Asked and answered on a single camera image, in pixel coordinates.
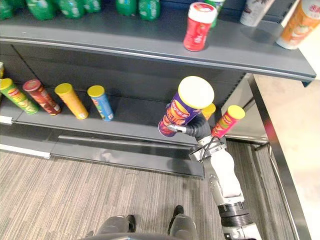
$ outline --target yellow lid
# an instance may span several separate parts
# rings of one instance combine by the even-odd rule
[[[8,88],[12,84],[11,78],[4,78],[0,80],[0,90]]]
[[[204,109],[215,97],[212,86],[198,76],[187,76],[179,84],[178,93],[181,100],[194,109]]]
[[[243,119],[246,115],[245,111],[238,105],[230,105],[228,107],[228,113],[234,119]]]
[[[72,91],[72,85],[70,83],[61,83],[55,87],[54,92],[58,95],[65,95]]]
[[[89,87],[87,93],[90,97],[97,98],[105,93],[105,89],[103,86],[94,85],[94,86]]]
[[[216,111],[216,105],[214,105],[213,103],[211,103],[209,106],[201,110],[201,112],[205,114],[213,114],[215,111]]]

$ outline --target gray carpet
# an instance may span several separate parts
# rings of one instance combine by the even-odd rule
[[[267,148],[228,142],[236,174],[264,240],[293,235]],[[0,239],[73,240],[109,217],[134,214],[137,232],[166,234],[174,207],[191,216],[200,240],[223,240],[206,182],[190,177],[50,160],[0,151]]]

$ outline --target red bottle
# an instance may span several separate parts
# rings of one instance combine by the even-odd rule
[[[183,41],[186,49],[193,52],[204,49],[211,24],[217,15],[217,9],[210,4],[194,2],[190,5],[187,30]]]

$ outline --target brown pringles can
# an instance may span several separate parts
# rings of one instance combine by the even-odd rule
[[[22,88],[50,115],[57,115],[61,112],[60,106],[52,99],[38,79],[27,81]]]

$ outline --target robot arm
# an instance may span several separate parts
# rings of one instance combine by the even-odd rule
[[[245,205],[241,186],[234,172],[234,159],[225,150],[226,145],[211,136],[210,126],[203,115],[197,115],[187,126],[171,124],[168,128],[196,138],[198,145],[190,149],[189,157],[203,162],[205,179],[221,217],[224,238],[262,240]]]

